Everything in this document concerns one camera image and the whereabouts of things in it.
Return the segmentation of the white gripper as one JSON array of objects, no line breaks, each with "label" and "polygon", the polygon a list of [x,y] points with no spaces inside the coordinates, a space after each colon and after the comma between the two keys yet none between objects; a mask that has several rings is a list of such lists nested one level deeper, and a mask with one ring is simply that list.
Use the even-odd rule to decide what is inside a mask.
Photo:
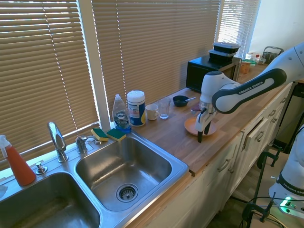
[{"label": "white gripper", "polygon": [[203,132],[205,135],[208,135],[211,121],[214,118],[215,114],[216,110],[212,104],[203,106],[202,110],[199,112],[195,122],[195,130],[198,131],[197,139],[199,143],[202,141]]}]

